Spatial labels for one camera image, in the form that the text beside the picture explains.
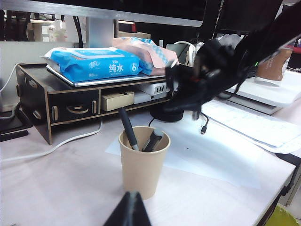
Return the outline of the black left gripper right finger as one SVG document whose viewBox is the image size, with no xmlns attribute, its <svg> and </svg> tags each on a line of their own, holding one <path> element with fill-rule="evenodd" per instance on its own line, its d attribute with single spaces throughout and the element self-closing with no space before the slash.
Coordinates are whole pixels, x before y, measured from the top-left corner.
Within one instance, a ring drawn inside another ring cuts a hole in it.
<svg viewBox="0 0 301 226">
<path fill-rule="evenodd" d="M 139 192 L 135 196 L 135 225 L 151 226 L 151 221 Z"/>
</svg>

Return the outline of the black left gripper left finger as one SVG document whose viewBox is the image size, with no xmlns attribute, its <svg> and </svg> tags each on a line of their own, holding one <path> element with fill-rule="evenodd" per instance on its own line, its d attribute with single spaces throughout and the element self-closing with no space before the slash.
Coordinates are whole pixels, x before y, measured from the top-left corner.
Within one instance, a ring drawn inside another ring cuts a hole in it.
<svg viewBox="0 0 301 226">
<path fill-rule="evenodd" d="M 104 226 L 134 225 L 135 192 L 126 192 Z"/>
</svg>

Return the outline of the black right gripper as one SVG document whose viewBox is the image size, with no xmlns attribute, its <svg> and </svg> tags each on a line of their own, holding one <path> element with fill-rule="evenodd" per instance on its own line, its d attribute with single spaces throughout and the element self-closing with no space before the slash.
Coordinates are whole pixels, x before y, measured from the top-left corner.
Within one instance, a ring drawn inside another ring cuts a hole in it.
<svg viewBox="0 0 301 226">
<path fill-rule="evenodd" d="M 194 90 L 200 93 L 175 93 L 163 106 L 165 112 L 192 111 L 201 112 L 202 104 L 211 101 L 221 92 L 238 83 L 233 63 L 234 49 L 223 46 L 218 40 L 208 40 L 195 56 L 194 68 L 178 64 L 175 60 L 167 63 L 165 77 L 167 87 L 174 91 Z"/>
</svg>

